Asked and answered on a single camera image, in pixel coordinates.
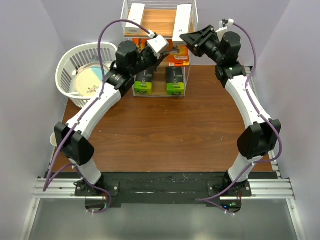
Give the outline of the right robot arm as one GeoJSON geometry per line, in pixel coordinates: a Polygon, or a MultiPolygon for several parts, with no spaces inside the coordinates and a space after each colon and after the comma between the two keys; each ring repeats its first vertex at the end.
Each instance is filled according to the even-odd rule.
{"type": "Polygon", "coordinates": [[[241,183],[263,157],[280,144],[281,122],[272,119],[255,96],[250,76],[239,62],[241,37],[232,31],[219,32],[209,25],[203,30],[181,34],[180,38],[196,57],[208,56],[216,64],[215,75],[234,100],[244,122],[245,131],[237,140],[239,154],[225,173],[223,184],[216,194],[233,197],[241,190],[241,183]]]}

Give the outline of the green black razor box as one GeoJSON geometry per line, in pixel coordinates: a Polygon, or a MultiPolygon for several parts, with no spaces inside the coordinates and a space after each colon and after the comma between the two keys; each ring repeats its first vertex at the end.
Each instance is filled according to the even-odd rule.
{"type": "Polygon", "coordinates": [[[182,67],[166,67],[165,77],[167,95],[183,96],[185,94],[184,70],[182,67]]]}
{"type": "Polygon", "coordinates": [[[135,77],[134,93],[136,95],[151,95],[153,92],[153,72],[147,69],[135,77]]]}

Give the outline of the grey Harry's box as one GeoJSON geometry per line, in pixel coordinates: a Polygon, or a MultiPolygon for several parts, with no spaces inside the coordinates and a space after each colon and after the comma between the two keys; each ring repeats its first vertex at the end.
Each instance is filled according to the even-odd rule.
{"type": "MultiPolygon", "coordinates": [[[[133,3],[128,13],[127,19],[142,25],[144,18],[145,4],[143,3],[133,3]]],[[[126,35],[139,35],[141,33],[141,29],[129,22],[125,23],[125,34],[126,35]]]]}

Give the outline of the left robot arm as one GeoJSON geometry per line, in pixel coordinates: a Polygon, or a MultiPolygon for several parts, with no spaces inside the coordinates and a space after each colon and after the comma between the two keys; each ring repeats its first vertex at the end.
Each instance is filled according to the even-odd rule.
{"type": "Polygon", "coordinates": [[[169,43],[156,37],[146,42],[139,51],[131,40],[120,43],[97,94],[67,123],[54,127],[56,154],[63,153],[79,171],[86,183],[86,191],[99,196],[106,191],[104,179],[93,159],[94,147],[89,138],[102,117],[132,88],[135,76],[148,69],[155,70],[167,57],[169,43]]]}

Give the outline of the orange Gillette razor pack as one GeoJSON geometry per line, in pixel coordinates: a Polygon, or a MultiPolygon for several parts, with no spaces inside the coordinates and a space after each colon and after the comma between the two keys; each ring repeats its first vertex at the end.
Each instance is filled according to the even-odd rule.
{"type": "Polygon", "coordinates": [[[148,46],[148,43],[147,43],[148,40],[146,38],[133,38],[132,41],[141,50],[143,50],[145,47],[148,46]]]}
{"type": "Polygon", "coordinates": [[[168,48],[169,67],[185,67],[190,65],[189,50],[185,45],[174,45],[172,42],[168,48]]]}

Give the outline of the white Harry's box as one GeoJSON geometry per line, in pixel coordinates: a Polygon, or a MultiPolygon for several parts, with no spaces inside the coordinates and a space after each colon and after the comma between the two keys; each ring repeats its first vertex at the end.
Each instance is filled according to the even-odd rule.
{"type": "Polygon", "coordinates": [[[177,6],[172,34],[172,43],[175,46],[185,45],[185,42],[181,39],[180,35],[187,34],[189,32],[191,13],[191,4],[181,4],[177,6]]]}

